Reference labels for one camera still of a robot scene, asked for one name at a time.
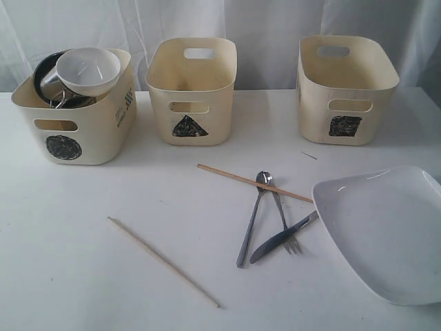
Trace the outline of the wooden chopstick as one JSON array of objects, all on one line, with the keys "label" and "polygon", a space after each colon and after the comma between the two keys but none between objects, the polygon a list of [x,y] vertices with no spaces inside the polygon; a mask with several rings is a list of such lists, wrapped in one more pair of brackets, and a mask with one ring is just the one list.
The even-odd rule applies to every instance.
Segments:
[{"label": "wooden chopstick", "polygon": [[113,217],[106,217],[106,219],[112,222],[120,231],[124,232],[131,240],[142,247],[149,255],[155,258],[159,263],[163,264],[166,268],[171,270],[180,279],[186,282],[190,287],[197,291],[200,295],[205,297],[216,309],[221,309],[221,303],[218,302],[208,291],[203,289],[193,278],[188,276],[172,261],[170,261],[164,254],[159,252],[154,246],[150,245],[146,240],[142,239],[139,235],[133,232],[123,222]]},{"label": "wooden chopstick", "polygon": [[221,176],[224,176],[224,177],[227,177],[227,178],[230,178],[230,179],[234,179],[234,180],[237,180],[237,181],[240,181],[240,182],[243,182],[243,183],[247,183],[249,185],[256,186],[256,187],[259,187],[259,188],[262,188],[262,189],[265,189],[265,190],[268,190],[268,191],[271,191],[271,192],[276,192],[278,194],[282,194],[282,195],[285,195],[285,196],[288,196],[288,197],[292,197],[292,198],[295,198],[297,200],[305,201],[305,202],[308,202],[308,203],[313,203],[314,202],[310,198],[307,198],[307,197],[304,197],[304,196],[301,196],[301,195],[298,195],[298,194],[294,194],[294,193],[286,191],[286,190],[281,190],[279,188],[275,188],[275,187],[272,187],[272,186],[267,185],[267,184],[258,183],[257,181],[252,181],[251,179],[247,179],[245,177],[241,177],[241,176],[229,173],[229,172],[225,172],[225,171],[222,171],[222,170],[219,170],[219,169],[216,169],[216,168],[212,168],[212,167],[209,167],[207,165],[203,165],[203,164],[199,163],[199,164],[197,164],[197,168],[206,170],[208,172],[212,172],[214,174],[219,174]]}]

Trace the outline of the steel spoon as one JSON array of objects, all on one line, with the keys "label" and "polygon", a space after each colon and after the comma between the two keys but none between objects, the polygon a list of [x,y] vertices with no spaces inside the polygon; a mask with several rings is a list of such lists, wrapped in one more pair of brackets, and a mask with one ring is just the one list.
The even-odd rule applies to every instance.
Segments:
[{"label": "steel spoon", "polygon": [[[270,173],[268,171],[260,171],[256,176],[256,182],[264,184],[264,185],[269,185],[271,180],[272,180],[272,176],[270,175]],[[254,222],[255,222],[257,211],[258,211],[259,203],[260,203],[262,196],[266,192],[266,189],[264,189],[264,188],[257,187],[257,189],[258,189],[258,196],[257,196],[256,202],[254,204],[254,209],[252,211],[252,215],[251,215],[251,219],[249,221],[249,224],[247,226],[247,231],[245,233],[245,237],[244,237],[242,246],[240,248],[238,258],[236,260],[236,267],[237,268],[244,267],[245,260],[247,257],[247,252],[249,249],[249,243],[252,238],[252,232],[253,232],[253,228],[254,228]]]}]

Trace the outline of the white ceramic bowl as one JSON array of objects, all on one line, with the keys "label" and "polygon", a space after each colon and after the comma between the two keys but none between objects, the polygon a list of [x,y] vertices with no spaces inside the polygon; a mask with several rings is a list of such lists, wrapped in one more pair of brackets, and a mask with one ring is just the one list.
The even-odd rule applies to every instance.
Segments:
[{"label": "white ceramic bowl", "polygon": [[59,57],[55,70],[62,84],[76,94],[97,97],[117,83],[121,62],[103,48],[75,48]]}]

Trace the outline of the steel mug with handle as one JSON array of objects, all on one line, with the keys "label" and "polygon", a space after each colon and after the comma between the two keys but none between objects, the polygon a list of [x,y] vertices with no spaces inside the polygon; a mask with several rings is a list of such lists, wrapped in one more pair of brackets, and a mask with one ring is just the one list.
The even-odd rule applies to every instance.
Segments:
[{"label": "steel mug with handle", "polygon": [[50,107],[55,109],[83,108],[94,103],[96,103],[96,97],[79,95],[68,89],[63,89],[57,93],[49,102]]}]

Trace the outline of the steel bowl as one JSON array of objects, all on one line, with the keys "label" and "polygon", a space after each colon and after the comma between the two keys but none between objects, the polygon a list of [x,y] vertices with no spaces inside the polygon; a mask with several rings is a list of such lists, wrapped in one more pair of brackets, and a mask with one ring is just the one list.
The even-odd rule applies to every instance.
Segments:
[{"label": "steel bowl", "polygon": [[65,89],[57,72],[56,63],[65,51],[53,53],[44,58],[36,67],[33,74],[33,85],[40,99],[49,104],[54,96]]}]

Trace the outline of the cream bin triangle mark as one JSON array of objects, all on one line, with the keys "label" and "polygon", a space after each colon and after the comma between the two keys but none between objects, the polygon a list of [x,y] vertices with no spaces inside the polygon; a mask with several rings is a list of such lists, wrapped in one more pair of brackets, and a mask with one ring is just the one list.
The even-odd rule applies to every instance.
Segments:
[{"label": "cream bin triangle mark", "polygon": [[214,146],[228,138],[237,65],[228,39],[185,37],[159,45],[145,80],[164,142]]}]

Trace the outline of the small thin needle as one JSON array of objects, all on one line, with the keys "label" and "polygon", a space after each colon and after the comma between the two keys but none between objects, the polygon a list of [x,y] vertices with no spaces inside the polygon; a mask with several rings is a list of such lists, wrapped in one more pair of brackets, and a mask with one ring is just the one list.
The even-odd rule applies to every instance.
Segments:
[{"label": "small thin needle", "polygon": [[311,159],[318,160],[317,157],[315,157],[315,156],[313,156],[313,155],[310,155],[310,154],[308,154],[308,153],[306,153],[306,152],[301,151],[301,153],[302,153],[303,155],[305,155],[305,156],[311,158]]}]

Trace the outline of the steel table knife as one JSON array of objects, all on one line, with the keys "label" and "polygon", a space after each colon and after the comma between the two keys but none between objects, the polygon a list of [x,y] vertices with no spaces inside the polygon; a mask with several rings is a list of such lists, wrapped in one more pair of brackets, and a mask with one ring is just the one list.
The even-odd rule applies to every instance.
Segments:
[{"label": "steel table knife", "polygon": [[303,227],[316,220],[318,217],[318,212],[314,210],[311,214],[306,216],[303,220],[299,221],[295,225],[272,236],[252,253],[249,262],[254,264],[255,262],[259,261],[270,252],[275,250],[278,246],[288,242],[289,239],[294,237],[295,233],[299,232]]}]

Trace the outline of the steel fork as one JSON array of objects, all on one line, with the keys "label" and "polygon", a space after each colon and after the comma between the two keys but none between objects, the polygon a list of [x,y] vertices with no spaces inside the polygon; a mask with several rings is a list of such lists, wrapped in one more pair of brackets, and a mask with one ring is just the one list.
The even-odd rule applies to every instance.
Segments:
[{"label": "steel fork", "polygon": [[[283,212],[283,207],[282,207],[282,203],[280,200],[280,196],[277,192],[273,192],[272,193],[274,201],[276,203],[276,206],[278,208],[279,214],[280,214],[280,218],[282,220],[283,223],[283,229],[286,230],[288,228],[287,226],[287,222],[285,220],[285,214]],[[301,247],[299,242],[297,241],[297,239],[295,237],[291,237],[290,239],[288,239],[286,242],[283,243],[283,247],[286,249],[286,251],[291,254],[292,252],[294,254],[297,253],[301,253]]]}]

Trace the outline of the cream bin circle mark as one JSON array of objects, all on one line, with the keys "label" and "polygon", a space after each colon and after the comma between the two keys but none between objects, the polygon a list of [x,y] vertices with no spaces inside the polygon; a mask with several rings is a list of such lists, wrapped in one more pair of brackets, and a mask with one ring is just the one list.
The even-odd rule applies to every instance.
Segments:
[{"label": "cream bin circle mark", "polygon": [[82,108],[51,108],[38,96],[31,76],[12,93],[13,104],[48,161],[98,165],[120,152],[136,118],[135,84],[129,52],[118,48],[109,51],[121,62],[120,77],[96,103]]}]

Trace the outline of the white curtain backdrop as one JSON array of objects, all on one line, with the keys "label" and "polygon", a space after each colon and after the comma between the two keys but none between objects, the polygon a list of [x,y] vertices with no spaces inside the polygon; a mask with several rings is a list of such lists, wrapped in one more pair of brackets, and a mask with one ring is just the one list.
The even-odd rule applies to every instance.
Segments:
[{"label": "white curtain backdrop", "polygon": [[1,90],[49,54],[81,47],[127,50],[144,90],[159,44],[177,37],[233,41],[238,89],[292,88],[299,41],[313,34],[373,39],[402,85],[440,96],[439,1],[2,1]]}]

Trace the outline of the cream bin square mark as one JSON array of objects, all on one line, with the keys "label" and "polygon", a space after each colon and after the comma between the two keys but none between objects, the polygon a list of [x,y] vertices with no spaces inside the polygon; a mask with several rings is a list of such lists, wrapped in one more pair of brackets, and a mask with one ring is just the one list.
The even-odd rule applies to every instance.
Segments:
[{"label": "cream bin square mark", "polygon": [[314,143],[369,143],[400,77],[382,46],[366,37],[312,35],[299,42],[298,128]]}]

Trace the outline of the white square plate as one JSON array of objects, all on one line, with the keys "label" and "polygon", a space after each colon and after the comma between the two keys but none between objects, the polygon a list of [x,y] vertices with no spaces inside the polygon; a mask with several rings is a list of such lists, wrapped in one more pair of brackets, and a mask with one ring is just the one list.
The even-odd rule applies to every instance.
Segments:
[{"label": "white square plate", "polygon": [[401,165],[329,179],[311,189],[343,259],[377,297],[395,305],[440,302],[440,183]]}]

